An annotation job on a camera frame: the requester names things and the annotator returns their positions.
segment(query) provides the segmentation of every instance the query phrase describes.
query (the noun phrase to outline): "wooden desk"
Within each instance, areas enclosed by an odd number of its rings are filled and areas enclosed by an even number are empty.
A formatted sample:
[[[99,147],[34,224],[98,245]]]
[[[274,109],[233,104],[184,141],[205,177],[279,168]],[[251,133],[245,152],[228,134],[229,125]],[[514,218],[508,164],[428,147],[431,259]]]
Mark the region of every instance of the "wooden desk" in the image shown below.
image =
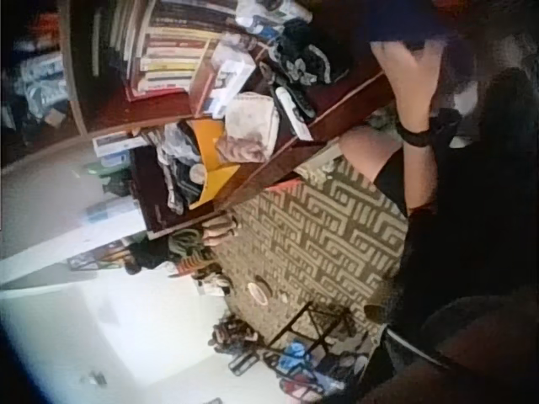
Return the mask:
[[[335,46],[342,47],[343,51],[355,57],[355,63],[346,77],[333,85],[307,90],[307,97],[318,112],[318,117],[310,124],[314,141],[299,141],[292,136],[284,120],[281,121],[275,151],[268,162],[242,164],[212,202],[182,216],[167,207],[168,191],[155,150],[143,147],[131,152],[134,190],[150,238],[192,226],[221,210],[253,198],[290,174],[324,147],[327,141],[360,125],[369,114],[392,100],[389,83],[371,54],[368,43],[360,37],[361,4],[357,0],[324,1],[313,9],[312,23],[335,39]],[[260,80],[257,72],[249,80],[250,87],[259,92],[268,92]]]
[[[307,90],[307,98],[318,112],[316,120],[309,125],[314,142],[292,137],[281,122],[272,158],[263,164],[242,165],[216,196],[217,209],[230,208],[251,199],[264,188],[279,182],[327,141],[360,125],[369,114],[392,100],[389,82],[368,43],[361,39],[361,5],[362,2],[357,0],[322,2],[313,11],[312,24],[355,58],[348,76],[333,85]]]

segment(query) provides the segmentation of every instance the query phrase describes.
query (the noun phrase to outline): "knee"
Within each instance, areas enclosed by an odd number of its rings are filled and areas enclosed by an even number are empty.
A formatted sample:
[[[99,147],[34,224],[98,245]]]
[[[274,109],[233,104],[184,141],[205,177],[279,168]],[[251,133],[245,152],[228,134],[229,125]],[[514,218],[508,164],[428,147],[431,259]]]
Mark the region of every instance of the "knee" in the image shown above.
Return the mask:
[[[339,147],[346,160],[373,182],[400,144],[368,126],[363,126],[343,134],[339,138]]]

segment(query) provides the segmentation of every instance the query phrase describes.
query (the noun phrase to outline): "floor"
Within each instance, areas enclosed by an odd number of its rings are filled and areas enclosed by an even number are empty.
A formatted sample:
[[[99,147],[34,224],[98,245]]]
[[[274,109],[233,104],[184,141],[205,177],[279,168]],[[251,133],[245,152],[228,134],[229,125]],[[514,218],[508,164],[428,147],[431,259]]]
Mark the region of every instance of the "floor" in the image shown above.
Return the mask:
[[[309,300],[347,306],[359,332],[376,331],[362,307],[379,281],[398,269],[407,222],[342,157],[324,184],[265,191],[235,211],[242,223],[238,237],[215,248],[234,283],[227,298],[233,311],[266,339]],[[256,275],[272,289],[267,306],[247,290]]]

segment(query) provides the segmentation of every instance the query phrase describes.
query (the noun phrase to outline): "blue cloth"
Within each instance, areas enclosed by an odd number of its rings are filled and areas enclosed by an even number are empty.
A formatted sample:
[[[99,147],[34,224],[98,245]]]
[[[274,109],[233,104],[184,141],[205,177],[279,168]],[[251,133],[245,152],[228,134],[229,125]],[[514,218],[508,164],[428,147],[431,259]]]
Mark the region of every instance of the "blue cloth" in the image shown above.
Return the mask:
[[[366,38],[422,44],[451,31],[430,0],[365,0]]]
[[[292,342],[288,347],[285,348],[285,354],[293,356],[281,356],[279,359],[279,367],[283,370],[290,370],[294,366],[303,364],[305,362],[311,361],[311,355],[305,355],[306,349],[305,345],[297,341]]]

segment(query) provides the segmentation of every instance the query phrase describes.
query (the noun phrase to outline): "black wristband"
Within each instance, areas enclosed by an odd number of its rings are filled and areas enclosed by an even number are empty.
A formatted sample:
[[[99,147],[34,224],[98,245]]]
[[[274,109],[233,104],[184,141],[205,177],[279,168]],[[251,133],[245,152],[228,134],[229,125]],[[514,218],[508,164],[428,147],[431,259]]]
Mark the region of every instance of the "black wristband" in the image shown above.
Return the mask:
[[[409,145],[416,147],[427,147],[430,145],[430,129],[414,133],[406,129],[400,122],[397,122],[397,133]]]

